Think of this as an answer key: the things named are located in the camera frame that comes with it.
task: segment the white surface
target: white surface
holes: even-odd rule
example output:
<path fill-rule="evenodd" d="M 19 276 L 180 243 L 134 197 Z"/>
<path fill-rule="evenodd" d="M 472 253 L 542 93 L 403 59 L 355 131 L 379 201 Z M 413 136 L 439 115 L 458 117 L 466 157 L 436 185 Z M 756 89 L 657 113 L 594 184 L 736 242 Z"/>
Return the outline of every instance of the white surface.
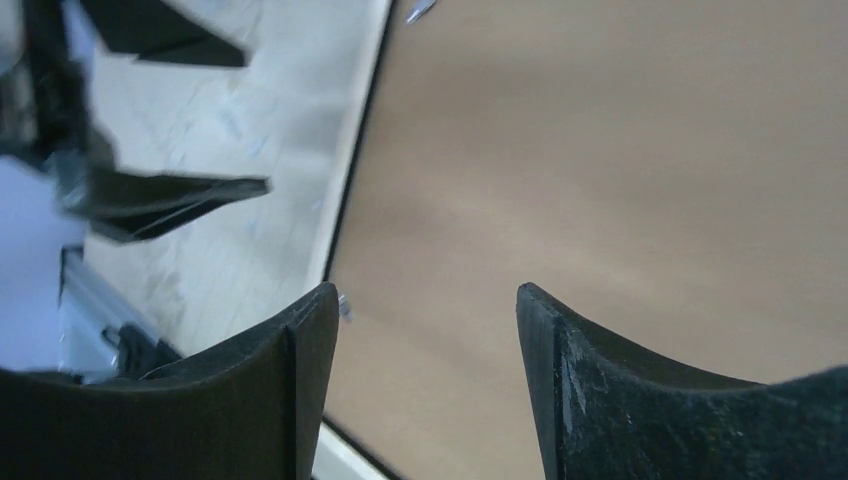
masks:
<path fill-rule="evenodd" d="M 0 367 L 59 364 L 59 271 L 65 244 L 85 225 L 53 208 L 53 187 L 0 157 Z"/>
<path fill-rule="evenodd" d="M 98 56 L 93 97 L 120 164 L 268 175 L 271 194 L 147 244 L 88 239 L 86 260 L 183 353 L 228 338 L 321 281 L 388 0 L 182 0 L 253 52 L 241 71 Z M 322 426 L 319 480 L 382 479 Z"/>

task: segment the brown table surface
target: brown table surface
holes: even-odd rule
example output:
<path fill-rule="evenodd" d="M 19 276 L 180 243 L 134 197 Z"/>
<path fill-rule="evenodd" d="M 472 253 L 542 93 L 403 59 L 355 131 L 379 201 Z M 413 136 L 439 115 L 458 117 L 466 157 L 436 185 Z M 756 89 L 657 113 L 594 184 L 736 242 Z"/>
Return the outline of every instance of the brown table surface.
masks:
<path fill-rule="evenodd" d="M 330 415 L 413 479 L 542 478 L 525 281 L 723 374 L 848 362 L 846 25 L 842 0 L 442 0 L 397 25 Z"/>

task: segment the white floor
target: white floor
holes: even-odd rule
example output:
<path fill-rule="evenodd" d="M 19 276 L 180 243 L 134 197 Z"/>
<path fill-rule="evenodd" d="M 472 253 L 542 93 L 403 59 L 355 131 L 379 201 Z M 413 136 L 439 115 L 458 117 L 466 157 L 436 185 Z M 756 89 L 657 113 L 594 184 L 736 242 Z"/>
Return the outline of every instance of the white floor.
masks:
<path fill-rule="evenodd" d="M 227 71 L 98 55 L 96 117 L 120 165 L 265 175 L 273 191 L 146 244 L 89 238 L 86 259 L 191 354 L 321 281 L 390 2 L 172 3 L 245 45 L 252 62 Z M 329 431 L 315 474 L 381 478 Z"/>

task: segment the brown board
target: brown board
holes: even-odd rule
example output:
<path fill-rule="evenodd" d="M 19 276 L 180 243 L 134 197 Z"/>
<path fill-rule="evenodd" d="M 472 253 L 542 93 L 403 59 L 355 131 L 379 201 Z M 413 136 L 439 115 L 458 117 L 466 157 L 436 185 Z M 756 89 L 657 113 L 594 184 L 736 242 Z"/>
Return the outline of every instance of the brown board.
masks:
<path fill-rule="evenodd" d="M 542 478 L 522 282 L 726 375 L 848 362 L 848 3 L 444 0 L 394 21 L 327 405 L 401 474 Z"/>

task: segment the cardboard surface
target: cardboard surface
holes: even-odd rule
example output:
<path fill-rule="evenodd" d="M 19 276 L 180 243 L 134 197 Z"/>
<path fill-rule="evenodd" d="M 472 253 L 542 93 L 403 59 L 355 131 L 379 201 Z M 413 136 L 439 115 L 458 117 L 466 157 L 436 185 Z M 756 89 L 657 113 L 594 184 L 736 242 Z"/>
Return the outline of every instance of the cardboard surface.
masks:
<path fill-rule="evenodd" d="M 398 25 L 329 414 L 412 479 L 542 478 L 525 281 L 718 373 L 848 362 L 846 23 L 833 0 L 458 0 Z"/>

